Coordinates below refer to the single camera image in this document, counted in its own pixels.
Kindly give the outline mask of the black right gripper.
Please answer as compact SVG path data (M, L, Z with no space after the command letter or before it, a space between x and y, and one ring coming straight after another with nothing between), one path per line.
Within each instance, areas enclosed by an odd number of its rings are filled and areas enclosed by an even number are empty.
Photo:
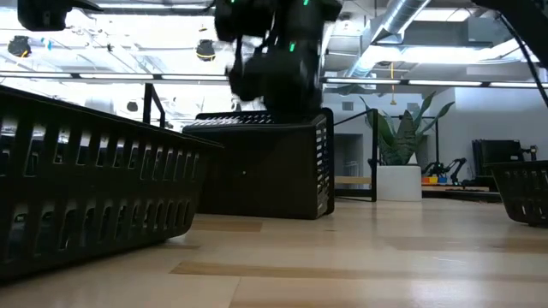
M241 102L260 98L266 110L285 121L300 121L321 109L318 45L309 41L275 44L266 53L242 55L235 43L235 60L227 69L230 90Z

